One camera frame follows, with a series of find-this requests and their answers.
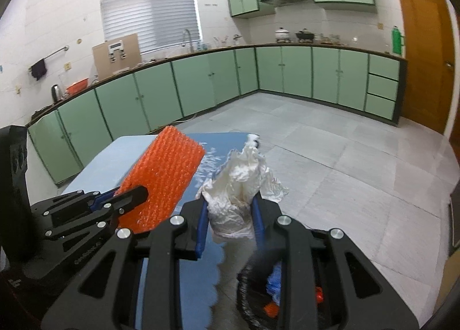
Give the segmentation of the red plastic bag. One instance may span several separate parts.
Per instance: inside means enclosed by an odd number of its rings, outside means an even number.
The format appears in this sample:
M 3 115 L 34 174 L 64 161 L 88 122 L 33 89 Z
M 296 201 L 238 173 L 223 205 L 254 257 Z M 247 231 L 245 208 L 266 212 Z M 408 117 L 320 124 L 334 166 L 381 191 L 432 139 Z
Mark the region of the red plastic bag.
M 315 287 L 315 297 L 316 297 L 317 304 L 323 303 L 323 290 L 321 287 L 318 287 L 318 286 Z

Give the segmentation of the white plastic bag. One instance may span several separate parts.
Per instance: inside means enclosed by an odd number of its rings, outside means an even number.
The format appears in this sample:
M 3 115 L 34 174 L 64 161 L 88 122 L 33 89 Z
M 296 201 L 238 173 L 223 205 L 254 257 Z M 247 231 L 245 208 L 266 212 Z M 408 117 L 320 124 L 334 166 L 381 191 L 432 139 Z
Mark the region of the white plastic bag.
M 279 203 L 289 193 L 259 150 L 260 137 L 249 134 L 241 150 L 208 174 L 196 198 L 207 203 L 212 239 L 217 244 L 255 238 L 250 205 L 257 194 Z

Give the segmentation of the blue plastic bag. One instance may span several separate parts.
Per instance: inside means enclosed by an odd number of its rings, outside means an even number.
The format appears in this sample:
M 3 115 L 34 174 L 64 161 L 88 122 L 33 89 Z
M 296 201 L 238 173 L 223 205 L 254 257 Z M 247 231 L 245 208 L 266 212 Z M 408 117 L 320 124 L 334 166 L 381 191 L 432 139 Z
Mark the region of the blue plastic bag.
M 281 278 L 282 263 L 277 262 L 273 267 L 272 273 L 267 277 L 266 290 L 272 301 L 278 306 L 281 302 Z

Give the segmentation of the orange ribbed sponge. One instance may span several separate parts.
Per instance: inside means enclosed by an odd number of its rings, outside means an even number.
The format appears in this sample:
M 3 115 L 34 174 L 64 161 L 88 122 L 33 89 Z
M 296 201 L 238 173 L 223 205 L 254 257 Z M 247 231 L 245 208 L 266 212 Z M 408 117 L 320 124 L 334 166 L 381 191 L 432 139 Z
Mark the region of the orange ribbed sponge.
M 280 311 L 280 307 L 274 301 L 269 302 L 264 306 L 264 312 L 269 318 L 277 318 Z

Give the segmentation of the black trash bin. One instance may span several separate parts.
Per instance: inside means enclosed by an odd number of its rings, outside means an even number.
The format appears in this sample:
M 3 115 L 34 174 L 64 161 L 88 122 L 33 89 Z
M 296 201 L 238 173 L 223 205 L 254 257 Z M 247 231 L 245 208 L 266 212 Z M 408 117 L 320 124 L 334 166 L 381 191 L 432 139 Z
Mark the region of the black trash bin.
M 269 318 L 264 306 L 272 302 L 267 293 L 267 277 L 277 262 L 282 263 L 281 291 L 284 288 L 284 256 L 279 250 L 257 250 L 237 276 L 236 307 L 250 329 L 285 329 L 285 310 L 280 302 L 277 318 Z

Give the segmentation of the green lower kitchen cabinets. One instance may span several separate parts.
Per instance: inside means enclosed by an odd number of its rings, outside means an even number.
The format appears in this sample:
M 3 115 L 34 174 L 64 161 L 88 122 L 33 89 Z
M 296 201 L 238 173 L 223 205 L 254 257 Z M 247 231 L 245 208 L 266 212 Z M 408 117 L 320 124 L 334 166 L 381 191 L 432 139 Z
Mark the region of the green lower kitchen cabinets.
M 258 91 L 399 121 L 407 62 L 325 45 L 203 51 L 113 76 L 34 118 L 28 133 L 56 184 L 80 173 L 115 139 L 157 131 Z

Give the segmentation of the black glass cabinet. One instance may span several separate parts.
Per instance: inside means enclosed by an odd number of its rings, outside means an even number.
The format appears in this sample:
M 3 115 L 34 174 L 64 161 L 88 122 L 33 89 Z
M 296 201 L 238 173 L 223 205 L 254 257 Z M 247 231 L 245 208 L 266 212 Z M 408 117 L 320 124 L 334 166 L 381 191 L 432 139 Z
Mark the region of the black glass cabinet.
M 449 211 L 451 222 L 449 255 L 453 255 L 459 249 L 460 244 L 460 182 L 450 195 Z

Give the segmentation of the brown cardboard box on counter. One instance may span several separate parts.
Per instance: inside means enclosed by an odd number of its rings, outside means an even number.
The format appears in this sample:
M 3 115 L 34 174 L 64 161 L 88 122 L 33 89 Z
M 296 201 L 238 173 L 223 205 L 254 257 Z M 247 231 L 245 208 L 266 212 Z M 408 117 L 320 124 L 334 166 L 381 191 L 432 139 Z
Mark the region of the brown cardboard box on counter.
M 107 40 L 92 48 L 99 80 L 136 68 L 142 63 L 137 34 Z

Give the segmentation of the chrome sink faucet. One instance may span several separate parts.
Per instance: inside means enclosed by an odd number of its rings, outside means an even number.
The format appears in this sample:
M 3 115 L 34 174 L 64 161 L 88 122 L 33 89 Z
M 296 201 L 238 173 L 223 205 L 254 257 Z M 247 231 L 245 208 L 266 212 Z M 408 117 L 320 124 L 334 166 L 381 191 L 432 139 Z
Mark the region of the chrome sink faucet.
M 192 40 L 192 36 L 191 36 L 191 33 L 190 33 L 189 29 L 185 29 L 183 31 L 182 47 L 187 48 L 190 53 L 194 52 L 193 40 Z

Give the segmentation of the window blinds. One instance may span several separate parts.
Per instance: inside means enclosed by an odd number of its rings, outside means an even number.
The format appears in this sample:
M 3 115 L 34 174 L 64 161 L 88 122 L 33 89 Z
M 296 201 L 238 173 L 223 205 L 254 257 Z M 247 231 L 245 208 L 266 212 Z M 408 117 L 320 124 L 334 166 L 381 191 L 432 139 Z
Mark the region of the window blinds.
M 195 0 L 100 0 L 105 40 L 137 34 L 142 53 L 200 40 Z

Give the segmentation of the black wok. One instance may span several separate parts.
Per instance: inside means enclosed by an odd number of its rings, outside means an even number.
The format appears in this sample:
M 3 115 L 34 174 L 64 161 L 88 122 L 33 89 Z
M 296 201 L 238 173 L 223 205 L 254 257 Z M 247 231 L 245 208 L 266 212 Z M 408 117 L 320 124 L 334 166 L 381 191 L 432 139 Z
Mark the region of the black wok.
M 299 43 L 314 43 L 315 34 L 311 33 L 307 29 L 300 30 L 296 32 L 296 38 Z

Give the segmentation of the brown wooden door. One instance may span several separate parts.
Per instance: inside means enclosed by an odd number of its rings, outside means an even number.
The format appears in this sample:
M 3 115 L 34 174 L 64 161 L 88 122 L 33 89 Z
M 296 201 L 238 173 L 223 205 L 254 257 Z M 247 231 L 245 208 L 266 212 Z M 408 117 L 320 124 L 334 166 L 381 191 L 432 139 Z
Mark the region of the brown wooden door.
M 446 0 L 400 0 L 407 60 L 402 116 L 443 133 L 451 107 L 455 46 Z

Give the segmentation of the green thermos bottle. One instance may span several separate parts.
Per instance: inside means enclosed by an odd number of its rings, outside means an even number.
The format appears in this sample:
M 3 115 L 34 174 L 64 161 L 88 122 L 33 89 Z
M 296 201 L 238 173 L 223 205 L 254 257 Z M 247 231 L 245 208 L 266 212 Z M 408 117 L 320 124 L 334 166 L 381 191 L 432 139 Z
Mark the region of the green thermos bottle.
M 391 31 L 392 52 L 396 55 L 402 55 L 405 37 L 397 26 L 394 26 Z

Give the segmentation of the dark towel on rail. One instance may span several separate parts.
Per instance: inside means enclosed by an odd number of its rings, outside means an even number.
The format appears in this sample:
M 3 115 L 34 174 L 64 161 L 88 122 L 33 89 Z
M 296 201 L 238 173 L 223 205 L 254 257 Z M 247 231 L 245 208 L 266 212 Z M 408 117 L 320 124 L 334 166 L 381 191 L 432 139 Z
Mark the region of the dark towel on rail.
M 40 59 L 38 62 L 34 63 L 30 67 L 30 73 L 35 80 L 42 79 L 47 74 L 45 59 Z

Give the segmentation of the chrome towel rail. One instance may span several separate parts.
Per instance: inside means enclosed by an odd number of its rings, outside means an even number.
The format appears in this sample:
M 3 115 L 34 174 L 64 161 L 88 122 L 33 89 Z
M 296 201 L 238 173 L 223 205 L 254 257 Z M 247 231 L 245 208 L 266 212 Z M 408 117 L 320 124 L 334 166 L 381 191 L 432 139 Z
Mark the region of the chrome towel rail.
M 45 61 L 46 59 L 49 59 L 50 57 L 53 57 L 54 55 L 57 55 L 59 52 L 62 52 L 62 51 L 69 51 L 69 45 L 65 45 L 65 46 L 61 47 L 60 49 L 57 49 L 57 50 L 53 51 L 51 54 L 49 54 L 49 55 L 45 56 L 44 58 L 38 60 L 36 63 L 39 63 L 42 60 Z M 34 67 L 34 65 L 32 65 L 31 67 L 28 68 L 29 73 L 32 73 L 32 68 L 33 67 Z

